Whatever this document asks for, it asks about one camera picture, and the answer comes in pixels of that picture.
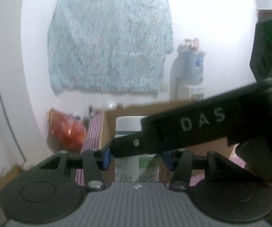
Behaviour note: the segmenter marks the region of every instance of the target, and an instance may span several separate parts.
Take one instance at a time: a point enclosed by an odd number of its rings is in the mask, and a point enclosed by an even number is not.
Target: towel
[[[155,95],[172,31],[168,0],[58,0],[48,29],[52,89]]]

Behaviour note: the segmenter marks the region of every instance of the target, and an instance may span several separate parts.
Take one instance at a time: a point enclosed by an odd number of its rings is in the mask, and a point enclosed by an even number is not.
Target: gray panel
[[[163,183],[115,183],[92,192],[71,215],[38,227],[269,227],[264,220],[225,224],[202,214],[187,194],[168,190]],[[10,221],[5,227],[32,227]]]

